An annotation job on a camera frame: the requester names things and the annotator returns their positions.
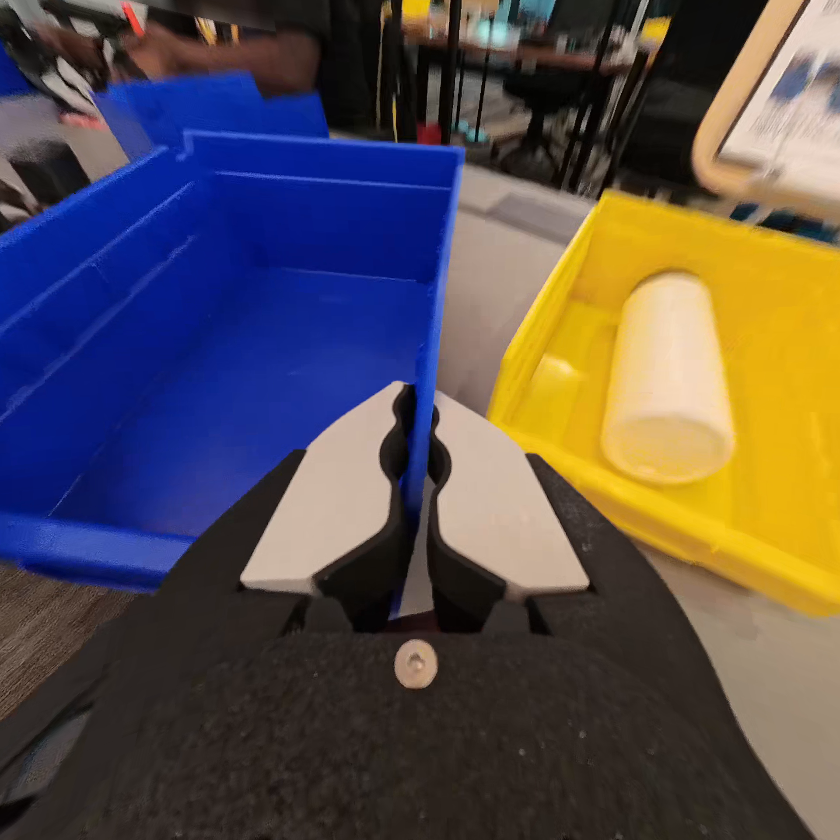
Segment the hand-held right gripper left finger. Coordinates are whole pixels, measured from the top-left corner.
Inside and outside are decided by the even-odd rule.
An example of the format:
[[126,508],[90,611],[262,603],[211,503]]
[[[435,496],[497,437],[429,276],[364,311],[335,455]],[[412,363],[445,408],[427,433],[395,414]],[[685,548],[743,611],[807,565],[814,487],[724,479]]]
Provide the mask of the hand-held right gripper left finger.
[[239,576],[242,590],[338,603],[357,632],[380,632],[411,557],[401,490],[414,387],[394,381],[306,448]]

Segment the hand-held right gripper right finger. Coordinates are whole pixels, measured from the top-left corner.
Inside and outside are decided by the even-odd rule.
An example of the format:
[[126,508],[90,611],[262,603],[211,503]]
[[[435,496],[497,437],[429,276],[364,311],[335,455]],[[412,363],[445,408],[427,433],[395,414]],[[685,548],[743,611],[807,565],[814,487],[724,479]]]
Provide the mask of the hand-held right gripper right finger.
[[590,587],[524,450],[441,392],[427,476],[427,572],[443,632],[477,633],[503,602],[526,606]]

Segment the blue plastic bin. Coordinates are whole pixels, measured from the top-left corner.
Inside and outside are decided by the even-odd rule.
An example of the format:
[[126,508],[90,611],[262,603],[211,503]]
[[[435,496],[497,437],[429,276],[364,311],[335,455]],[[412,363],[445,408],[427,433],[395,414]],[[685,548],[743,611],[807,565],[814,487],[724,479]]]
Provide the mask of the blue plastic bin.
[[329,137],[317,93],[264,98],[244,72],[133,80],[92,98],[130,161],[181,147],[185,131]]
[[19,69],[16,62],[9,56],[5,46],[1,43],[1,99],[34,95],[37,90]]
[[29,571],[152,592],[392,384],[419,519],[464,152],[182,137],[2,237],[2,560]]

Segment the white plastic bottle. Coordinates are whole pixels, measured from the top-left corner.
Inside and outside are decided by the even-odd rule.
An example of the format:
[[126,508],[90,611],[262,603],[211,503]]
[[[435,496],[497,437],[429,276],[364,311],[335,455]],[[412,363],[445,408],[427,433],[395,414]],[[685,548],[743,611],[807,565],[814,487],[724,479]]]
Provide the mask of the white plastic bottle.
[[601,448],[657,487],[717,474],[737,443],[718,321],[707,285],[684,271],[642,280],[617,324]]

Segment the yellow plastic bin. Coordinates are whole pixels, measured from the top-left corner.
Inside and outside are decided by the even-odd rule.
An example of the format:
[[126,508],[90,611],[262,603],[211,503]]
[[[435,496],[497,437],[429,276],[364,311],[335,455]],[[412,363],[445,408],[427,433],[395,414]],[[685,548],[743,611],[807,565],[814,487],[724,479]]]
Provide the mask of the yellow plastic bin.
[[[710,291],[737,447],[683,487],[630,479],[600,446],[625,299],[667,270]],[[838,248],[606,192],[509,343],[487,418],[618,528],[815,616],[839,607]]]

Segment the wooden instruction board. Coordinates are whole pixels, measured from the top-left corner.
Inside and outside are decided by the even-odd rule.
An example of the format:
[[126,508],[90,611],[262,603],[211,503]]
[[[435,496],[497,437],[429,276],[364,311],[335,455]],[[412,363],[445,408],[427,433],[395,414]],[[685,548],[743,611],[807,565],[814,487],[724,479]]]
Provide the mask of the wooden instruction board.
[[721,147],[747,100],[804,6],[797,1],[768,2],[701,121],[691,153],[693,172],[708,191],[736,202],[838,223],[838,200],[785,188],[751,166],[725,161]]

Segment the printed instruction sheet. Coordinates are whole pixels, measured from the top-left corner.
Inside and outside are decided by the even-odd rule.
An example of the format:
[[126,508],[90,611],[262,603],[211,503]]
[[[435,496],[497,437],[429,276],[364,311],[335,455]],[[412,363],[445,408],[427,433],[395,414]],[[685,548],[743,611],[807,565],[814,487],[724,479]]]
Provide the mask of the printed instruction sheet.
[[785,188],[838,200],[838,1],[804,3],[720,156]]

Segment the black handheld device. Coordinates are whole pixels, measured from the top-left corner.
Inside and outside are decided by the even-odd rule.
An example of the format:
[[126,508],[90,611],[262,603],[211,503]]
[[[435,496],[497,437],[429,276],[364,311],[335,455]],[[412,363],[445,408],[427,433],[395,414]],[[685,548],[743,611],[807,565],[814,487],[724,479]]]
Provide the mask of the black handheld device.
[[60,32],[87,43],[86,56],[96,56],[94,66],[70,58],[41,37],[38,24],[2,2],[1,41],[7,53],[37,93],[55,103],[60,121],[99,126],[97,95],[113,83],[148,80],[125,48],[130,35],[144,34],[132,4],[123,3],[118,13],[71,2],[39,2],[39,7]]

